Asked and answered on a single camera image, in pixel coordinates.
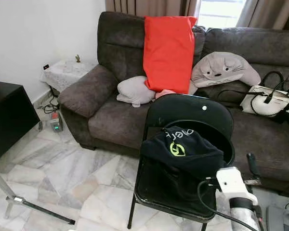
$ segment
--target lace tablecloth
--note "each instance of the lace tablecloth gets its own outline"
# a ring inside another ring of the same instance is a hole
[[[48,69],[40,80],[62,92],[65,88],[77,82],[81,77],[91,71],[96,64],[77,63],[76,61],[59,61]]]

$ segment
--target dark brown sofa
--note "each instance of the dark brown sofa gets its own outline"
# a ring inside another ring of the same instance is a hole
[[[193,28],[194,64],[213,51],[243,56],[263,78],[271,70],[289,79],[289,31],[226,28]],[[59,96],[61,112],[82,147],[101,147],[123,154],[138,154],[145,116],[150,103],[140,108],[116,100],[117,84],[145,75],[143,70],[144,19],[121,13],[104,12],[98,25],[98,62],[92,71]],[[269,87],[278,78],[267,81]],[[216,99],[224,89],[248,91],[240,81],[199,89]],[[225,93],[223,100],[240,103],[243,95]],[[249,173],[246,154],[256,155],[264,186],[289,193],[289,122],[278,124],[265,117],[230,108],[234,118],[232,142],[236,150],[234,166]]]

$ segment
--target white wall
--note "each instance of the white wall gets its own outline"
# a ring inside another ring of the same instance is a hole
[[[24,85],[31,101],[48,86],[42,67],[60,59],[97,62],[104,0],[0,0],[0,81]]]

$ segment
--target curtain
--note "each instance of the curtain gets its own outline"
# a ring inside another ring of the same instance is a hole
[[[105,0],[107,11],[137,16],[199,16],[201,0]]]
[[[289,30],[289,0],[246,0],[236,26]]]

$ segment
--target red pillow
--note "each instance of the red pillow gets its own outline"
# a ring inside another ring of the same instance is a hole
[[[191,78],[194,17],[145,17],[144,71],[146,86],[160,92],[164,89],[188,93]]]

